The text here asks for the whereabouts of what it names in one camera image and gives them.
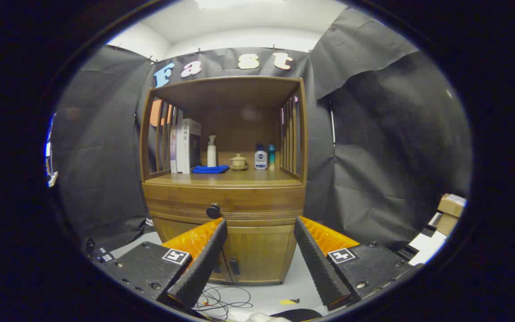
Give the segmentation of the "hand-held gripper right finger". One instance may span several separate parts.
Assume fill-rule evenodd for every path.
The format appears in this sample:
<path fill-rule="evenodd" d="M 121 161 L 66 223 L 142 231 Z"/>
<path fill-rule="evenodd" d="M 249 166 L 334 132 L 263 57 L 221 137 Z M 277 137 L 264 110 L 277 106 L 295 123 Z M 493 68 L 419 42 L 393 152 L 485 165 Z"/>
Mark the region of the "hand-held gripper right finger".
<path fill-rule="evenodd" d="M 360 243 L 304 216 L 294 236 L 327 310 L 349 306 L 411 277 L 419 265 L 380 243 Z"/>

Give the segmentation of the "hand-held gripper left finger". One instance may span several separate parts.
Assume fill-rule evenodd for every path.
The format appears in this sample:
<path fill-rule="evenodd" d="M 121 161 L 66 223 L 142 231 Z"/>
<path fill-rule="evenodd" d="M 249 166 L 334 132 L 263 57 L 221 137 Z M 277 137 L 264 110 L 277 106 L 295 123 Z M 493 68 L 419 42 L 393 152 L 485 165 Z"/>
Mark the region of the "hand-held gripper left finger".
<path fill-rule="evenodd" d="M 101 257 L 106 273 L 139 297 L 190 312 L 227 239 L 224 218 L 211 220 L 161 245 L 143 242 L 119 258 Z"/>

